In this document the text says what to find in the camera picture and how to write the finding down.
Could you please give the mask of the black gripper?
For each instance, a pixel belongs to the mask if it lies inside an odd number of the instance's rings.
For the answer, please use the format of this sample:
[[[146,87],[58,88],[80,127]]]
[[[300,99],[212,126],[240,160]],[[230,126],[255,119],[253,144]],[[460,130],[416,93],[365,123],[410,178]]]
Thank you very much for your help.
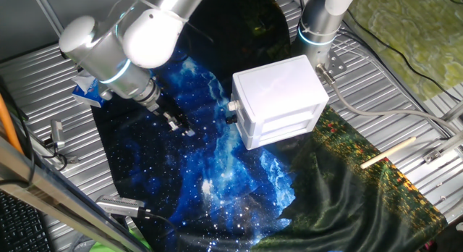
[[[153,98],[153,111],[156,116],[164,119],[172,131],[182,129],[182,132],[191,137],[195,134],[192,124],[187,121],[184,112],[177,105],[176,101],[164,93]]]

